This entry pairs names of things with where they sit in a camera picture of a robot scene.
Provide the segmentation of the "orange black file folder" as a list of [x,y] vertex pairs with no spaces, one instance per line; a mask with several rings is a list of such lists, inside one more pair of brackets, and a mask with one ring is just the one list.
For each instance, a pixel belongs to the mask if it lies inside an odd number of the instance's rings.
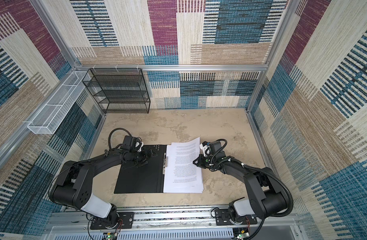
[[136,167],[134,163],[121,165],[115,194],[162,193],[164,188],[164,162],[166,145],[147,145],[154,153],[147,163]]

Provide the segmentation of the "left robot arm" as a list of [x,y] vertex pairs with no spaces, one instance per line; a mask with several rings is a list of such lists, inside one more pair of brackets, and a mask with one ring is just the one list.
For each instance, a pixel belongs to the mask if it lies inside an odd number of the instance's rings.
[[124,128],[116,128],[109,133],[108,147],[104,154],[97,157],[64,163],[61,171],[54,178],[48,197],[56,204],[92,215],[94,221],[113,226],[119,220],[117,207],[93,194],[94,177],[122,164],[131,163],[135,167],[142,167],[156,153],[144,147],[140,137],[132,136]]

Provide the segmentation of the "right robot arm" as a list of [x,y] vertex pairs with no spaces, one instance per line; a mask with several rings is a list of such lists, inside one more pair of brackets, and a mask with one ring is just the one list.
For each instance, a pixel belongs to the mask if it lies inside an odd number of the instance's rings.
[[199,147],[202,153],[192,163],[196,167],[211,172],[219,171],[244,183],[248,203],[244,204],[243,199],[239,199],[229,204],[232,221],[239,221],[245,216],[246,213],[243,214],[242,211],[248,207],[261,220],[289,215],[294,207],[292,194],[272,169],[252,167],[233,156],[227,156],[224,152],[226,145],[225,139],[201,143]]

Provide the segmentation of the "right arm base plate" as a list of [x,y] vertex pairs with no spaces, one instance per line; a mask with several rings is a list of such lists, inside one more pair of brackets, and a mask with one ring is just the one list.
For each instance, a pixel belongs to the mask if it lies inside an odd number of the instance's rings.
[[228,225],[255,225],[258,223],[257,218],[253,215],[239,216],[230,209],[214,208],[210,211],[210,215],[215,219],[217,226]]

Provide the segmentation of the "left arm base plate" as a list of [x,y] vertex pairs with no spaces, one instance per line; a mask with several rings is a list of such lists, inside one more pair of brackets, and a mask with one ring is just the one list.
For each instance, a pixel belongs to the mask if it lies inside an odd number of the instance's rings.
[[89,229],[109,231],[131,229],[133,226],[134,215],[134,212],[119,212],[109,214],[105,219],[93,217]]

